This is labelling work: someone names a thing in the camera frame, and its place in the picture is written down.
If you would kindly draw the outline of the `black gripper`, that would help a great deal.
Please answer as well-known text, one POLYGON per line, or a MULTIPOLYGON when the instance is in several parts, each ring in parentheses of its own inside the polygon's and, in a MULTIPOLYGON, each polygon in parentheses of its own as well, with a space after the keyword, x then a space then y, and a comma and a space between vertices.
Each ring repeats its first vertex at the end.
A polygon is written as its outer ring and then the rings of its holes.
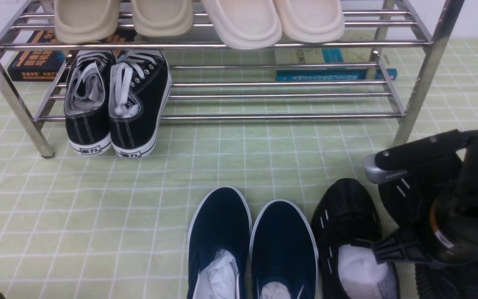
POLYGON ((478 129, 450 130, 375 153, 383 170, 430 174, 438 166, 459 173, 433 199, 424 216, 372 244, 378 263, 447 267, 478 259, 478 129))

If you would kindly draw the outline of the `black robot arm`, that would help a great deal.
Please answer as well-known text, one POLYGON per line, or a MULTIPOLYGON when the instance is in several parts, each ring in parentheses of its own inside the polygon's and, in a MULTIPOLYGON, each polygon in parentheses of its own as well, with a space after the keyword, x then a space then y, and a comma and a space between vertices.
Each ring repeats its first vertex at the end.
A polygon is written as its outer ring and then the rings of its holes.
POLYGON ((457 266, 478 259, 478 130, 450 130, 365 158, 398 229, 376 242, 378 262, 457 266))

